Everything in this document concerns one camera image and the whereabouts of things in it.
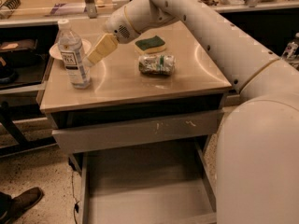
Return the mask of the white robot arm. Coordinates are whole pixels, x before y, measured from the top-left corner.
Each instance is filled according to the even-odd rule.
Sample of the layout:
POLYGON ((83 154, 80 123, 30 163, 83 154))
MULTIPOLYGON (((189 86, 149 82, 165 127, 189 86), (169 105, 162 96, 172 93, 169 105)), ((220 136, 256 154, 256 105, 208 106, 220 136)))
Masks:
POLYGON ((216 159, 218 224, 299 224, 299 71, 198 0, 133 0, 107 21, 88 54, 178 19, 239 93, 216 159))

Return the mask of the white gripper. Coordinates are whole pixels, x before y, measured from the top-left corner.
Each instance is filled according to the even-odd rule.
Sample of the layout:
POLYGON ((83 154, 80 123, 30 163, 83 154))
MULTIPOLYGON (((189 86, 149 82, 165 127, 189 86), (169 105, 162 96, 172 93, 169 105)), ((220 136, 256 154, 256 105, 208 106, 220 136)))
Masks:
POLYGON ((97 64, 112 53, 118 47, 118 41, 127 44, 139 37, 139 32, 128 19, 126 6, 114 11, 107 19, 105 27, 109 34, 104 34, 86 55, 91 64, 97 64))

